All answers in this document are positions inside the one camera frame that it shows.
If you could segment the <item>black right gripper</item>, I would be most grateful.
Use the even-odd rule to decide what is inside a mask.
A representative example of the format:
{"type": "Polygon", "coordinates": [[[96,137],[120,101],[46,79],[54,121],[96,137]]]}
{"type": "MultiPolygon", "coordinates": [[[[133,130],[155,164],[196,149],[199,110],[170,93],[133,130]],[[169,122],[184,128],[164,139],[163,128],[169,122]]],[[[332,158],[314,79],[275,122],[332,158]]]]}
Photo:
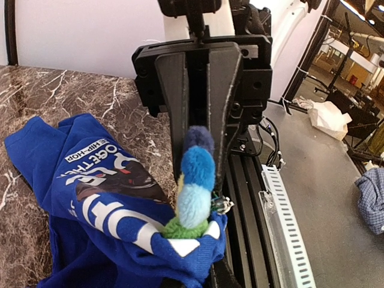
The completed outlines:
{"type": "Polygon", "coordinates": [[[257,125],[270,96],[272,38],[236,35],[178,40],[139,47],[132,56],[135,84],[152,116],[170,119],[173,174],[181,174],[184,136],[206,127],[215,144],[216,182],[223,186],[227,155],[250,125],[257,125]]]}

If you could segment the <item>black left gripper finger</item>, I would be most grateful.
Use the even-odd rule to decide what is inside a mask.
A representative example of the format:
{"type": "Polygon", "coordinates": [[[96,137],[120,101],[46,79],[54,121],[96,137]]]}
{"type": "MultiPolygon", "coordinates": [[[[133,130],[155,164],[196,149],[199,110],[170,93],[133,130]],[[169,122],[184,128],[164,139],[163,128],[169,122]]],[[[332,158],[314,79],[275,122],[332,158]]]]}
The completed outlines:
{"type": "Polygon", "coordinates": [[[209,285],[214,288],[240,287],[226,259],[221,259],[213,264],[209,285]]]}

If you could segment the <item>rainbow flower plush brooch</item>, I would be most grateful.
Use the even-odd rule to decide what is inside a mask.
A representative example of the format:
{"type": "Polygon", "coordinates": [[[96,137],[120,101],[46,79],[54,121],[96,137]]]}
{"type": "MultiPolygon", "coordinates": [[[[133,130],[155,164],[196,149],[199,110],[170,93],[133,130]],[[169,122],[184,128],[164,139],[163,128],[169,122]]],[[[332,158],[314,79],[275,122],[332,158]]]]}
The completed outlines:
{"type": "Polygon", "coordinates": [[[167,239],[197,239],[208,228],[215,187],[214,140],[204,126],[191,126],[184,138],[175,216],[166,224],[167,239]]]}

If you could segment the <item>blue printed t-shirt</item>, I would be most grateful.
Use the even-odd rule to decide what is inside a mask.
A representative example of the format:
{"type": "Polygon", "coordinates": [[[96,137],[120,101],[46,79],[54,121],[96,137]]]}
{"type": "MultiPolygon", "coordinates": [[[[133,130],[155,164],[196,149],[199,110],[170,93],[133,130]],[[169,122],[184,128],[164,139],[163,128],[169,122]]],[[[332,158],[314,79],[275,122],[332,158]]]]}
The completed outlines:
{"type": "Polygon", "coordinates": [[[90,114],[40,117],[5,138],[7,154],[49,214],[52,274],[39,287],[202,287],[224,257],[227,218],[196,239],[167,239],[161,187],[90,114]]]}

